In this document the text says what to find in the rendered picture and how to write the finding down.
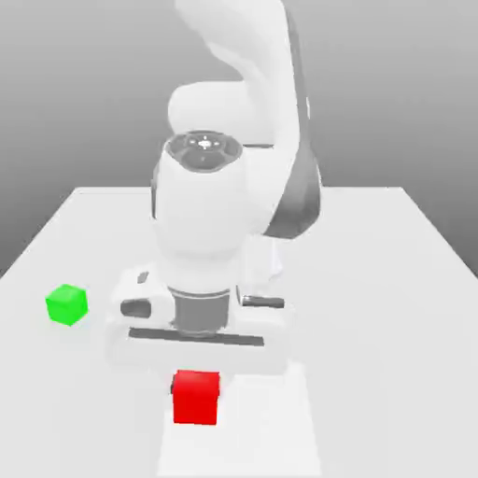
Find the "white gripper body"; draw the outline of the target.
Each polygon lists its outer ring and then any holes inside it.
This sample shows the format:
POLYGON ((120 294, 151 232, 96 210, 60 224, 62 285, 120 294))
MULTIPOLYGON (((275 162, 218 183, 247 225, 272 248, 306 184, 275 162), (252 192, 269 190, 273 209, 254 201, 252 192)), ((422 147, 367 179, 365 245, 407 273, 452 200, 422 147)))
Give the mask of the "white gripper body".
POLYGON ((209 337, 184 336, 172 328, 152 329, 146 319, 108 315, 105 354, 119 367, 160 373, 281 374, 288 364, 289 332, 287 315, 271 308, 247 308, 233 316, 229 328, 209 337))

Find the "small red cube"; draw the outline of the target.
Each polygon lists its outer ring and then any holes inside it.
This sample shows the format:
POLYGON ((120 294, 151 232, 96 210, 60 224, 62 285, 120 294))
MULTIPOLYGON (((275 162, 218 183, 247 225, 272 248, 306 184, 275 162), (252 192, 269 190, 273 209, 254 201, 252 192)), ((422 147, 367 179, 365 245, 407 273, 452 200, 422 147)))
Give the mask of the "small red cube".
POLYGON ((172 381, 173 421, 181 425, 215 426, 218 422, 218 372, 178 370, 172 381))

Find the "small green cube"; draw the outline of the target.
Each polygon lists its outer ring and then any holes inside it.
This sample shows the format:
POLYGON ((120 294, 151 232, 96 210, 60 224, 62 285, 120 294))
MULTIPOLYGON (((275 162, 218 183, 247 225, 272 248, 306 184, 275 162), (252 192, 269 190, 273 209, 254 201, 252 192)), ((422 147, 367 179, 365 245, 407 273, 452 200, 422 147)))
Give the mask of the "small green cube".
POLYGON ((45 298, 49 318, 57 323, 73 326, 89 312, 86 290, 63 284, 45 298))

